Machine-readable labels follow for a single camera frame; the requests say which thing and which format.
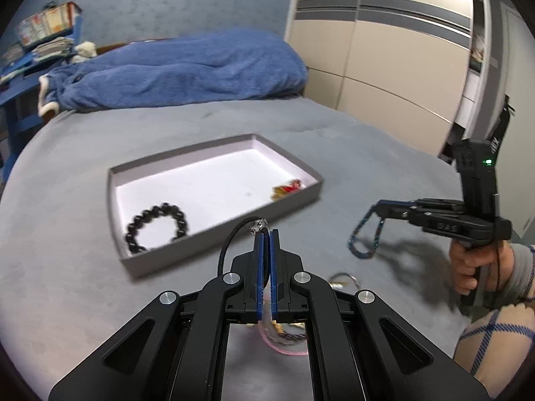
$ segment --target jewelry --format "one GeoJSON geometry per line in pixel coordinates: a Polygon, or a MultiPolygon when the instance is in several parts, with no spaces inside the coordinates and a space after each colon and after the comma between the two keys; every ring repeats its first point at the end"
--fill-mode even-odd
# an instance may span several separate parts
{"type": "Polygon", "coordinates": [[[347,241],[347,246],[349,248],[349,251],[351,251],[352,254],[354,254],[359,259],[370,259],[373,258],[373,255],[375,255],[375,251],[377,250],[377,246],[379,245],[379,238],[381,237],[381,232],[383,231],[383,225],[385,223],[385,219],[380,217],[379,224],[377,225],[377,228],[375,230],[375,236],[373,237],[373,245],[371,246],[371,250],[367,251],[366,253],[360,252],[355,248],[355,242],[357,241],[357,234],[358,231],[364,226],[364,224],[370,219],[371,215],[375,212],[375,205],[373,205],[366,215],[362,217],[362,220],[357,225],[357,227],[353,230],[351,233],[351,236],[349,237],[349,240],[347,241]]]}
{"type": "Polygon", "coordinates": [[[141,215],[136,215],[132,219],[132,223],[126,227],[127,234],[125,235],[125,241],[128,244],[130,253],[135,254],[146,250],[145,247],[140,246],[137,243],[136,239],[138,231],[145,225],[145,223],[150,223],[153,219],[157,219],[160,216],[166,217],[168,215],[173,217],[177,224],[177,232],[175,233],[175,236],[171,238],[171,241],[186,236],[188,223],[186,222],[184,213],[178,206],[170,205],[167,202],[162,203],[161,206],[154,205],[149,210],[143,210],[141,215]]]}
{"type": "Polygon", "coordinates": [[[278,201],[279,199],[282,199],[290,193],[301,190],[301,188],[301,180],[293,179],[288,185],[279,185],[277,187],[273,187],[273,194],[271,195],[271,200],[278,201]]]}
{"type": "MultiPolygon", "coordinates": [[[[284,328],[283,328],[283,325],[277,323],[276,321],[271,321],[271,324],[273,324],[273,327],[275,327],[275,330],[277,331],[277,334],[282,338],[288,339],[290,341],[302,341],[304,339],[307,339],[307,334],[306,333],[302,333],[302,334],[299,334],[299,335],[294,335],[293,333],[288,333],[287,331],[285,331],[284,328]]],[[[290,325],[295,325],[295,326],[300,327],[300,328],[302,328],[304,330],[304,324],[303,323],[300,323],[300,322],[291,323],[290,325]]]]}
{"type": "Polygon", "coordinates": [[[255,224],[252,225],[249,228],[249,232],[251,232],[251,235],[254,236],[257,233],[259,233],[262,229],[265,229],[265,228],[268,228],[268,227],[269,227],[269,225],[268,225],[268,221],[266,219],[256,220],[255,224]]]}
{"type": "Polygon", "coordinates": [[[356,288],[360,289],[360,282],[358,281],[358,279],[355,276],[351,275],[350,273],[346,273],[346,272],[335,273],[331,277],[329,277],[328,283],[332,289],[343,289],[344,287],[348,285],[347,282],[340,281],[340,280],[336,281],[336,279],[340,277],[350,278],[355,284],[356,288]]]}

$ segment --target book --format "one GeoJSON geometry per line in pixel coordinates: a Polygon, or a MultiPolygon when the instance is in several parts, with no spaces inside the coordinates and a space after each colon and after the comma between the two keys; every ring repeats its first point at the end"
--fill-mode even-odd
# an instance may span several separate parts
{"type": "Polygon", "coordinates": [[[23,46],[28,46],[32,42],[37,40],[36,35],[31,28],[31,24],[27,19],[24,19],[17,26],[17,34],[23,44],[23,46]]]}
{"type": "Polygon", "coordinates": [[[77,6],[77,4],[73,1],[69,1],[69,14],[70,14],[70,20],[71,20],[71,26],[74,27],[74,24],[76,24],[76,18],[79,16],[81,10],[77,6]]]}
{"type": "Polygon", "coordinates": [[[60,6],[55,7],[54,9],[48,9],[44,13],[46,22],[52,34],[69,28],[68,24],[62,17],[62,10],[60,6]]]}
{"type": "Polygon", "coordinates": [[[46,25],[46,21],[44,20],[44,17],[41,12],[36,13],[29,19],[31,22],[31,26],[35,31],[37,40],[44,39],[45,37],[50,35],[48,26],[46,25]]]}
{"type": "Polygon", "coordinates": [[[7,51],[2,54],[2,59],[6,64],[11,64],[19,60],[24,55],[24,50],[20,46],[20,44],[17,42],[13,45],[11,45],[7,51]]]}
{"type": "Polygon", "coordinates": [[[63,3],[60,6],[60,10],[61,10],[61,13],[62,13],[62,20],[63,20],[64,29],[68,29],[68,28],[72,27],[71,11],[69,10],[69,3],[63,3]]]}

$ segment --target gray mattress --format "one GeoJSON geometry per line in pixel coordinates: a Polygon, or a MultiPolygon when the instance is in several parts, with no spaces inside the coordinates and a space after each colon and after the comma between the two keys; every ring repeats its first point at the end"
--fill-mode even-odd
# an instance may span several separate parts
{"type": "MultiPolygon", "coordinates": [[[[65,113],[28,144],[0,203],[0,340],[29,385],[52,386],[161,291],[186,294],[216,275],[218,249],[131,280],[106,217],[106,172],[142,156],[258,133],[325,178],[316,203],[281,219],[282,247],[306,270],[354,274],[446,354],[467,321],[453,304],[448,239],[391,220],[376,257],[346,248],[378,199],[459,198],[454,169],[346,114],[303,98],[65,113]]],[[[375,220],[365,229],[371,239],[375,220]]],[[[238,240],[230,257],[249,251],[238,240]]],[[[312,399],[307,357],[280,355],[233,326],[223,399],[312,399]]]]}

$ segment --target blue blanket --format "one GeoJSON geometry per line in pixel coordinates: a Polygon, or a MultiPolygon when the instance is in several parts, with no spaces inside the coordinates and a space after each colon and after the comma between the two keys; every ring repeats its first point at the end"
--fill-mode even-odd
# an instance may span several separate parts
{"type": "Polygon", "coordinates": [[[303,61],[280,37],[233,29],[137,42],[55,68],[41,79],[39,114],[262,99],[299,92],[306,81],[303,61]]]}

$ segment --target tray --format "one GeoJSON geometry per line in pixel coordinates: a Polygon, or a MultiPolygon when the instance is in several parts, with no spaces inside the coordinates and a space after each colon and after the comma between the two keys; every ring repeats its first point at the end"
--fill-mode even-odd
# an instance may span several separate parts
{"type": "Polygon", "coordinates": [[[241,219],[276,219],[318,198],[323,178],[269,140],[247,134],[147,156],[108,172],[108,214],[120,261],[130,275],[143,276],[222,243],[241,219]],[[272,188],[300,179],[302,189],[271,200],[272,188]],[[124,241],[134,215],[153,205],[178,205],[188,235],[174,242],[170,217],[145,225],[130,254],[124,241]]]}

